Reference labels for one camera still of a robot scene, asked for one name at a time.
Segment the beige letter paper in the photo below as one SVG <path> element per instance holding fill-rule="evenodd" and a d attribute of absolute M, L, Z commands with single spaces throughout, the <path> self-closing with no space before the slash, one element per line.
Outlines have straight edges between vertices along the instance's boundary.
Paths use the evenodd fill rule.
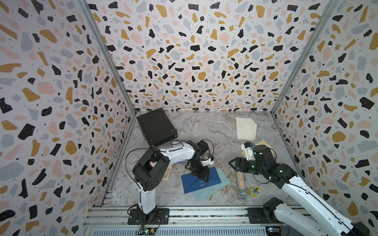
<path fill-rule="evenodd" d="M 168 166 L 168 168 L 166 169 L 166 171 L 165 171 L 165 173 L 164 173 L 164 175 L 163 175 L 163 180 L 168 180 L 168 178 L 169 178 L 169 174 L 170 174 L 170 170 L 171 170 L 171 167 L 172 166 Z"/>

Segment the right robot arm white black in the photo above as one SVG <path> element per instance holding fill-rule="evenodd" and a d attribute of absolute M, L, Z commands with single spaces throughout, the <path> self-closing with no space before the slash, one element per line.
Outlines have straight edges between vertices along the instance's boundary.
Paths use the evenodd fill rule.
<path fill-rule="evenodd" d="M 263 205 L 266 221 L 273 219 L 294 228 L 304 236 L 368 236 L 369 228 L 362 222 L 352 222 L 335 210 L 316 194 L 296 171 L 284 163 L 277 162 L 277 153 L 266 145 L 242 145 L 243 157 L 236 157 L 229 165 L 236 171 L 263 176 L 268 183 L 295 199 L 311 216 L 308 218 L 278 198 L 272 198 Z"/>

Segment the yellow envelope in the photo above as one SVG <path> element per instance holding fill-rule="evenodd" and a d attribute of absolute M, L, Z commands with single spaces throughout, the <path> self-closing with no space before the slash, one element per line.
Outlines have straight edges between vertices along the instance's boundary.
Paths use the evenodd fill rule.
<path fill-rule="evenodd" d="M 268 147 L 270 150 L 271 150 L 271 152 L 272 152 L 272 154 L 274 155 L 274 150 L 273 150 L 273 148 L 266 142 L 266 141 L 264 141 L 264 140 L 262 140 L 262 141 L 260 141 L 259 143 L 257 143 L 257 146 L 258 145 L 265 145 L 266 147 Z"/>

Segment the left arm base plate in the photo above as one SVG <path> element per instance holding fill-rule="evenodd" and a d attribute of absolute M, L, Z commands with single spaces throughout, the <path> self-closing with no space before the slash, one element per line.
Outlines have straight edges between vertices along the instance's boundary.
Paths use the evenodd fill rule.
<path fill-rule="evenodd" d="M 128 225 L 167 225 L 169 212 L 169 208 L 155 208 L 149 214 L 145 214 L 137 207 L 136 209 L 131 210 Z"/>

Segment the dark blue envelope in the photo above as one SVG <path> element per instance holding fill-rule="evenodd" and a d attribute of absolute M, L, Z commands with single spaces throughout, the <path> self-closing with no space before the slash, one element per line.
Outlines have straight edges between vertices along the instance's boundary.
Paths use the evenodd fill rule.
<path fill-rule="evenodd" d="M 210 186 L 221 183 L 218 171 L 216 167 L 211 167 L 209 177 L 205 178 L 207 180 L 201 180 L 193 174 L 186 174 L 181 176 L 184 193 L 191 193 L 200 189 L 204 189 Z"/>

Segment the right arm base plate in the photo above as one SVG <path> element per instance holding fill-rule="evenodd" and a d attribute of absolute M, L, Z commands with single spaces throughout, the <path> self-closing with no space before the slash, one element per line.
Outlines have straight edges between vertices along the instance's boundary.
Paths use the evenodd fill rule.
<path fill-rule="evenodd" d="M 247 208 L 247 217 L 250 224 L 280 224 L 275 216 L 277 208 L 269 207 L 249 207 Z"/>

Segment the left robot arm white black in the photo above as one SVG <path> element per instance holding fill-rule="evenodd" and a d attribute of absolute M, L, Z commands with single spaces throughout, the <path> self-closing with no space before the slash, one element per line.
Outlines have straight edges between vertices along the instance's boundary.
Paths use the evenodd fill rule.
<path fill-rule="evenodd" d="M 162 181 L 168 167 L 186 161 L 185 168 L 198 179 L 209 181 L 210 168 L 204 164 L 202 157 L 210 149 L 205 140 L 197 143 L 183 141 L 175 147 L 159 149 L 151 146 L 146 149 L 140 160 L 132 169 L 134 182 L 139 188 L 138 208 L 145 215 L 157 208 L 155 189 Z"/>

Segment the cream white envelope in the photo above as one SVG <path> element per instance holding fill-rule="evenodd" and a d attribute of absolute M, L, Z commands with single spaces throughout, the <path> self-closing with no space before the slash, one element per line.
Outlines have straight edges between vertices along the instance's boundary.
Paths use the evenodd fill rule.
<path fill-rule="evenodd" d="M 238 140 L 254 141 L 257 124 L 251 118 L 236 118 Z"/>

